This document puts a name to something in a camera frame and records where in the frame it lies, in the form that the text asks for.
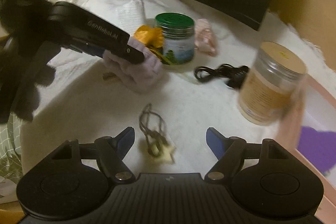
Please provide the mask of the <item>black gloved hand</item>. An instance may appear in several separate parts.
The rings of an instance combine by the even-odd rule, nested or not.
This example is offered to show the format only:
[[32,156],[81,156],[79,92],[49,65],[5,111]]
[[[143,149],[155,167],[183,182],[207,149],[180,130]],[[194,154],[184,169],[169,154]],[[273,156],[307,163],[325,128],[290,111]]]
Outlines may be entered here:
[[32,121],[41,97],[38,86],[49,86],[55,70],[48,62],[60,47],[47,37],[46,0],[6,0],[1,8],[1,25],[8,36],[1,39],[1,123],[16,114]]

